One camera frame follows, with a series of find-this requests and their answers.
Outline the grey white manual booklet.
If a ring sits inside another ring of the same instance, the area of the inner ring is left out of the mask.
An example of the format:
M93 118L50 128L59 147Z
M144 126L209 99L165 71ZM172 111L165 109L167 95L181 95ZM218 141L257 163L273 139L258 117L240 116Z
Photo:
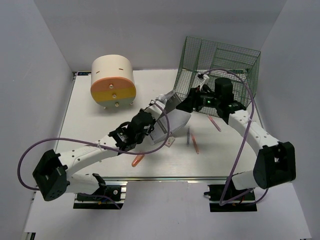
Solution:
M191 113L176 109L182 101L175 90L166 94L160 94L155 98L156 101L164 105L169 120L170 135L182 129L190 120ZM163 113L154 125L154 130L149 134L148 140L151 145L163 142L168 131L167 120Z

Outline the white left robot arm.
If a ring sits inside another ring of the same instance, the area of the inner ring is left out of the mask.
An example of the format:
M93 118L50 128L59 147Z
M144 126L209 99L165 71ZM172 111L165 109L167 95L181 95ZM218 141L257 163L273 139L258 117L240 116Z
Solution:
M149 106L93 145L61 153L53 149L46 151L32 173L43 199L53 201L64 193L87 194L96 200L103 198L107 189L103 178L97 173L78 174L78 171L133 150L154 130L161 114L154 105Z

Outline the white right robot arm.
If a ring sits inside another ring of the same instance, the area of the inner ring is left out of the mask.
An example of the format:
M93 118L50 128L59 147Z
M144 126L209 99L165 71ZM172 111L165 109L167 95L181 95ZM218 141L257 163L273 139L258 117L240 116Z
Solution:
M192 113L203 107L214 108L224 122L235 129L256 154L251 171L234 174L225 188L226 195L236 200L244 189L268 189L296 179L295 148L290 142L280 142L252 121L246 107L234 99L229 78L215 80L214 90L203 84L191 88L177 109Z

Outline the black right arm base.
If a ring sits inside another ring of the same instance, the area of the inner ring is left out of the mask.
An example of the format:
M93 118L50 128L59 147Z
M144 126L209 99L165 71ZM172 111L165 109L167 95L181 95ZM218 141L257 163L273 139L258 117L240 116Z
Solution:
M257 204L254 192L236 190L234 186L229 186L223 198L223 202L237 197L232 201L220 205L220 199L225 188L224 184L208 185L208 190L203 195L209 200L209 208L212 213L233 213L233 212L256 212Z

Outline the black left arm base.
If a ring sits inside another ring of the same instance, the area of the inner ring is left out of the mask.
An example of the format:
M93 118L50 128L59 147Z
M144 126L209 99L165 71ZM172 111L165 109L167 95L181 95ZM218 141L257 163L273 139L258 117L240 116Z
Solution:
M93 194L77 193L73 208L82 210L120 210L126 198L125 185L107 185Z

